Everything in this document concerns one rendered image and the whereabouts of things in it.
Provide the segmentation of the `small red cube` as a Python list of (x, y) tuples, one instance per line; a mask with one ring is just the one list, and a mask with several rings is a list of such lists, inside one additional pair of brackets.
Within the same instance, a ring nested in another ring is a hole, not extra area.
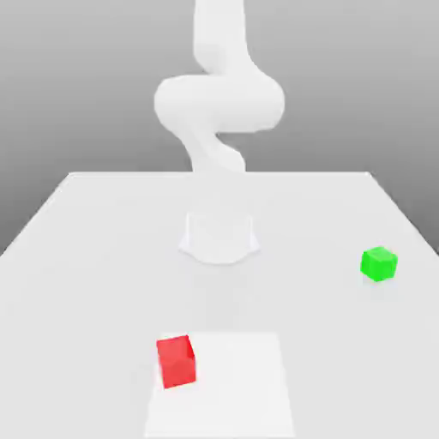
[(165, 389), (196, 381), (195, 354), (188, 335), (157, 340), (156, 347)]

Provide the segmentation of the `small green cube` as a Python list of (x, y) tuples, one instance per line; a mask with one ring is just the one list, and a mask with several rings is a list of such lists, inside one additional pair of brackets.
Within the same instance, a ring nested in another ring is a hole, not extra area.
[(380, 246), (363, 252), (360, 271), (375, 282), (392, 279), (398, 264), (395, 253)]

